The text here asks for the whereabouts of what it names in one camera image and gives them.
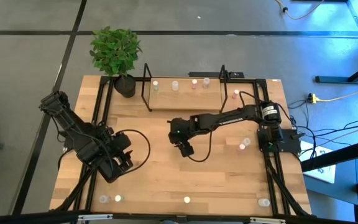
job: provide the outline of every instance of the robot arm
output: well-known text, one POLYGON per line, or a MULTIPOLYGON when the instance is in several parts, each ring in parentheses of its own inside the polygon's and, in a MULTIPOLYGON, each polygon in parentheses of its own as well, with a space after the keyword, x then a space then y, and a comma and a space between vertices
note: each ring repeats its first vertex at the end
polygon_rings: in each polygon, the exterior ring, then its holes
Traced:
POLYGON ((91 169, 97 169, 104 179, 111 183, 130 169, 131 151, 124 149, 131 141, 124 133, 114 134, 107 126, 85 123, 71 109, 67 95, 62 91, 49 94, 39 106, 63 128, 65 147, 74 149, 77 158, 91 169))
POLYGON ((193 147, 188 142, 194 136, 208 134, 216 128, 240 121, 254 121, 269 128, 270 141, 282 141, 280 129, 281 117, 278 105, 272 102, 262 103, 263 117, 258 115, 256 105, 245 105, 236 110, 220 114, 198 114, 190 116, 189 120, 174 118, 168 121, 171 125, 169 140, 180 149, 183 157, 194 154, 193 147))

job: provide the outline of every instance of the potted plant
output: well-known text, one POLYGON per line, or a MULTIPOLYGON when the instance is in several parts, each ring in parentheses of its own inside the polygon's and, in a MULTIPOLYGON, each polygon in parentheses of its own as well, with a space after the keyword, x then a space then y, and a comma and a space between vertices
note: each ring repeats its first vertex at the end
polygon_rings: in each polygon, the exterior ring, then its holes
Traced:
POLYGON ((134 96, 135 78, 127 71, 135 69, 137 53, 142 52, 137 35, 131 30, 110 30, 108 26, 94 31, 94 37, 91 42, 93 50, 89 51, 93 57, 93 65, 109 76, 118 75, 114 87, 122 96, 134 96))

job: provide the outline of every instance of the concrete floor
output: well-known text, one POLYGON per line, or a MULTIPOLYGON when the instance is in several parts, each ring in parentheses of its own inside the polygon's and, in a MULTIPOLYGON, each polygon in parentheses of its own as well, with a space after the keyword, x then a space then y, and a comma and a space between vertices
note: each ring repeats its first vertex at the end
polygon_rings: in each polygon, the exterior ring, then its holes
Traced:
MULTIPOLYGON (((313 2, 283 1, 293 15, 313 2)), ((0 0, 0 30, 71 30, 80 0, 0 0)), ((357 24, 344 3, 324 3, 310 17, 293 21, 280 15, 274 0, 93 0, 88 1, 80 30, 104 26, 134 30, 354 31, 357 24)), ((358 71, 358 36, 221 36, 140 35, 144 51, 130 73, 142 74, 147 62, 155 76, 228 70, 249 78, 282 79, 287 102, 316 93, 333 98, 358 90, 355 85, 316 84, 316 75, 349 76, 358 71)), ((83 75, 102 75, 89 56, 92 36, 77 36, 61 90, 74 106, 83 75)), ((39 101, 53 87, 68 36, 0 36, 0 215, 9 212, 40 123, 39 101)), ((311 129, 341 128, 358 118, 358 95, 310 106, 311 129)), ((303 110, 291 111, 298 124, 303 110)), ((358 142, 358 133, 342 139, 358 142)), ((342 146, 329 143, 330 149, 342 146)), ((48 129, 25 203, 24 213, 47 211, 62 145, 48 129)), ((324 218, 353 220, 353 206, 309 192, 312 211, 324 218)))

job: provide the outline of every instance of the small plastic vial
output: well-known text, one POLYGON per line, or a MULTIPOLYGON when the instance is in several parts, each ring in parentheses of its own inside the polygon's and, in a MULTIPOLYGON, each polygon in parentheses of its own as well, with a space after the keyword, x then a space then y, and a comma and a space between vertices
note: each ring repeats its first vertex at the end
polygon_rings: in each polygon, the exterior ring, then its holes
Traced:
POLYGON ((208 88, 208 87, 209 87, 209 78, 204 78, 203 88, 208 88))
POLYGON ((172 90, 173 90, 173 91, 178 91, 178 89, 179 89, 179 83, 178 83, 178 81, 173 81, 173 82, 172 82, 172 90))
POLYGON ((239 95, 239 93, 240 93, 239 90, 234 90, 234 93, 233 93, 233 95, 231 96, 231 98, 236 99, 237 96, 239 95))
POLYGON ((239 149, 240 150, 244 150, 247 146, 249 146, 249 144, 251 144, 251 140, 249 138, 245 138, 244 140, 242 140, 242 142, 240 143, 239 149))
POLYGON ((258 200, 258 204, 261 207, 268 207, 270 205, 270 201, 267 198, 261 198, 258 200))
POLYGON ((185 197, 183 200, 185 201, 185 203, 190 203, 190 198, 189 197, 185 197))
POLYGON ((154 90, 158 90, 158 81, 153 81, 154 90))
POLYGON ((116 195, 116 197, 114 198, 116 202, 121 202, 124 200, 124 197, 121 195, 116 195))
POLYGON ((111 197, 108 196, 108 195, 102 195, 102 196, 100 196, 100 198, 99 198, 99 202, 100 202, 100 203, 109 203, 110 200, 111 200, 111 197))
POLYGON ((197 80, 192 80, 192 81, 191 81, 191 84, 192 84, 192 85, 191 85, 191 88, 192 88, 192 89, 196 89, 196 88, 197 88, 197 80))

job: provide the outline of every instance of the green leaves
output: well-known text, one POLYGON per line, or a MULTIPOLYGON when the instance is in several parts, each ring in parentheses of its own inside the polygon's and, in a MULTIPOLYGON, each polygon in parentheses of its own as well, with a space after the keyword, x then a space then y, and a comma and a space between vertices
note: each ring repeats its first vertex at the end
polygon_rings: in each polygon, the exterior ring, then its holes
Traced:
POLYGON ((131 30, 110 30, 105 27, 93 32, 95 39, 89 51, 93 65, 107 75, 127 75, 127 71, 135 69, 134 61, 138 59, 137 53, 142 49, 137 35, 131 30))

